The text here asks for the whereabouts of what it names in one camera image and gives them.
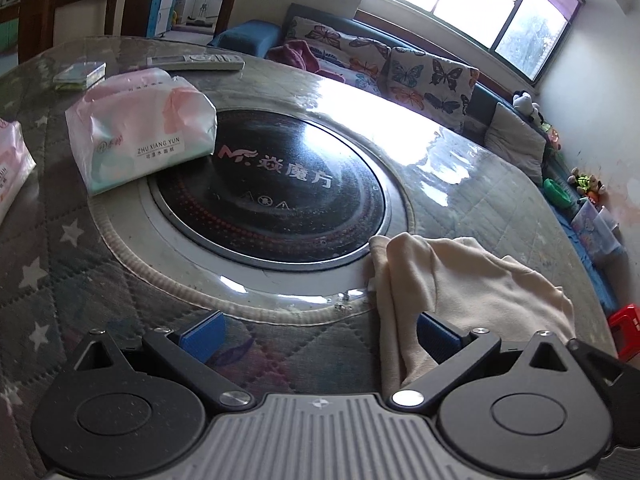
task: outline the window frame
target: window frame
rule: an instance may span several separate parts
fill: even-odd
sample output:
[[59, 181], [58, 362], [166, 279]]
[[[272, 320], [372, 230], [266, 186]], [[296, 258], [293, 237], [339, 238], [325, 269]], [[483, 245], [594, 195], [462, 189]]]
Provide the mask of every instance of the window frame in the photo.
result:
[[516, 16], [516, 13], [520, 9], [520, 6], [521, 6], [521, 4], [522, 4], [522, 2], [524, 0], [515, 0], [514, 1], [513, 9], [511, 9], [511, 12], [509, 13], [507, 19], [505, 20], [504, 25], [500, 29], [500, 32], [498, 33], [498, 36], [496, 36], [496, 38], [495, 38], [495, 40], [494, 40], [494, 42], [493, 42], [491, 47], [484, 46], [478, 40], [475, 40], [470, 35], [468, 35], [466, 32], [463, 32], [462, 30], [457, 28], [455, 25], [452, 25], [451, 23], [446, 22], [445, 20], [443, 20], [443, 19], [439, 18], [438, 16], [436, 16], [434, 14], [434, 11], [438, 7], [438, 3], [440, 2], [440, 0], [436, 0], [436, 2], [433, 4], [433, 7], [431, 8], [431, 10], [427, 10], [427, 9], [423, 9], [421, 7], [418, 7], [417, 5], [414, 5], [411, 2], [408, 2], [407, 0], [395, 0], [395, 1], [399, 2], [399, 3], [403, 4], [403, 5], [406, 5], [407, 7], [411, 7], [412, 9], [417, 10], [418, 12], [426, 14], [432, 20], [435, 20], [436, 22], [440, 23], [444, 27], [450, 28], [453, 32], [459, 34], [460, 36], [462, 36], [466, 40], [470, 41], [476, 47], [480, 48], [482, 51], [490, 54], [494, 59], [497, 59], [500, 63], [502, 63], [509, 70], [511, 70], [513, 73], [515, 73], [519, 78], [521, 78], [524, 81], [526, 81], [532, 87], [537, 85], [540, 82], [540, 80], [542, 79], [542, 77], [545, 75], [545, 72], [546, 72], [546, 70], [548, 70], [548, 67], [549, 67], [550, 63], [554, 60], [554, 58], [556, 57], [557, 52], [559, 51], [559, 48], [564, 43], [564, 40], [566, 39], [566, 36], [567, 36], [567, 34], [569, 33], [569, 31], [571, 29], [571, 26], [572, 26], [572, 23], [574, 22], [575, 17], [577, 16], [578, 12], [580, 11], [582, 6], [584, 5], [584, 0], [578, 0], [578, 6], [575, 8], [574, 13], [572, 14], [571, 18], [567, 20], [567, 23], [564, 26], [564, 29], [562, 30], [562, 33], [560, 34], [560, 36], [558, 37], [558, 40], [556, 41], [556, 44], [553, 46], [553, 48], [549, 52], [549, 55], [546, 57], [545, 62], [542, 64], [542, 67], [540, 67], [540, 70], [538, 71], [536, 76], [532, 79], [528, 75], [526, 75], [523, 71], [521, 71], [519, 68], [517, 68], [513, 63], [509, 62], [506, 58], [504, 58], [503, 56], [501, 56], [500, 54], [498, 54], [495, 51], [495, 49], [498, 48], [498, 46], [500, 45], [500, 42], [502, 41], [502, 38], [506, 34], [509, 26], [511, 25], [511, 22], [514, 20], [514, 18]]

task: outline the blue cabinet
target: blue cabinet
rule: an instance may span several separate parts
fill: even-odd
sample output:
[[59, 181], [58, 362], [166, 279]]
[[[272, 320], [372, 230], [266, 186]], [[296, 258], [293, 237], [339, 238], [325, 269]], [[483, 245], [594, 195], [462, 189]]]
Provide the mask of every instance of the blue cabinet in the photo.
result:
[[154, 38], [171, 29], [175, 0], [152, 0], [149, 22], [146, 26], [146, 36]]

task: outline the remote control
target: remote control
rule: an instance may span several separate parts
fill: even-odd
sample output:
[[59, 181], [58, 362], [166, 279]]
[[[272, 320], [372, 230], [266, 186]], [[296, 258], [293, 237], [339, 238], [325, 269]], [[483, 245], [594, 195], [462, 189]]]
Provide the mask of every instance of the remote control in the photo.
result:
[[234, 54], [186, 54], [147, 57], [146, 65], [164, 70], [242, 70], [244, 60]]

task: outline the blue gripper pad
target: blue gripper pad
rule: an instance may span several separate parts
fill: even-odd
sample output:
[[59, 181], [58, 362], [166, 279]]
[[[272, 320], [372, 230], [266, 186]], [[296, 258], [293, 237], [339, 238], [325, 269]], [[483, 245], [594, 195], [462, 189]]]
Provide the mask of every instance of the blue gripper pad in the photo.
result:
[[418, 343], [438, 364], [462, 350], [465, 345], [460, 333], [424, 312], [418, 316], [416, 330]]
[[225, 316], [216, 310], [196, 324], [176, 330], [169, 339], [201, 363], [206, 363], [225, 341], [225, 330]]

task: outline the plastic container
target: plastic container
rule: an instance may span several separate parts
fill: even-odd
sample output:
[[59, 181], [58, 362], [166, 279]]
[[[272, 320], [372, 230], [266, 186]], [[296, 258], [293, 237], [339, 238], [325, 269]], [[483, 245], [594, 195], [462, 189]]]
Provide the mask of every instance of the plastic container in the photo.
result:
[[611, 216], [611, 213], [606, 207], [602, 206], [600, 212], [598, 213], [598, 216], [602, 218], [602, 221], [607, 225], [609, 231], [613, 233], [616, 232], [616, 230], [618, 229], [618, 222], [615, 218], [613, 218], [613, 216]]
[[624, 247], [591, 202], [584, 203], [572, 220], [571, 227], [596, 266], [603, 267], [624, 252]]
[[542, 190], [549, 202], [560, 209], [567, 209], [574, 203], [569, 194], [555, 180], [546, 179], [542, 184]]

